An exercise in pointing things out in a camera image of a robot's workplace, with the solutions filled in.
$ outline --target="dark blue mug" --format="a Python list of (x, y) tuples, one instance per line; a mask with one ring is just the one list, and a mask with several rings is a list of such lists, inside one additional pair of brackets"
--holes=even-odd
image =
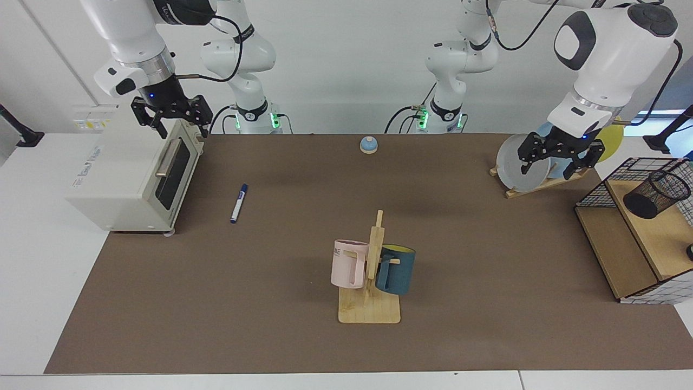
[(406, 294), (412, 281), (415, 256), (416, 251), (406, 246), (383, 245), (376, 287), (390, 294)]

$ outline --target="brown table mat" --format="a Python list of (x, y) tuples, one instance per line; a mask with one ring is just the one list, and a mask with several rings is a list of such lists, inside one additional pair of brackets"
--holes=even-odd
[[(507, 200), (505, 138), (210, 137), (177, 234), (108, 237), (46, 373), (693, 368), (672, 306), (613, 300), (572, 208), (596, 173)], [(377, 209), (412, 289), (400, 324), (342, 325), (333, 240)]]

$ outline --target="gray plate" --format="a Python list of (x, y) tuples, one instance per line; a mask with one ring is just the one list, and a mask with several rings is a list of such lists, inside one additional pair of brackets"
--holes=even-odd
[(527, 138), (526, 134), (515, 134), (503, 142), (498, 151), (495, 163), (498, 166), (498, 177), (505, 187), (517, 192), (530, 192), (544, 183), (549, 176), (550, 159), (535, 162), (526, 175), (520, 168), (522, 161), (518, 157), (518, 148)]

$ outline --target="wire mesh basket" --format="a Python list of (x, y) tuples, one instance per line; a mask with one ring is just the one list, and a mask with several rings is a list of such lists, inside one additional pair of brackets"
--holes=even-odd
[(623, 203), (638, 217), (652, 219), (689, 196), (691, 189), (682, 178), (670, 172), (654, 171), (623, 197)]

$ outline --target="marker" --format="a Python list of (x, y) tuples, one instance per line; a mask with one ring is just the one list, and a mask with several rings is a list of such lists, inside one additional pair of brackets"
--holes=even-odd
[(234, 213), (231, 214), (231, 223), (236, 223), (238, 220), (238, 213), (240, 213), (240, 207), (243, 204), (246, 192), (248, 192), (248, 185), (243, 183), (243, 186), (240, 188), (240, 193), (238, 194), (238, 200), (236, 201), (236, 208), (234, 208)]

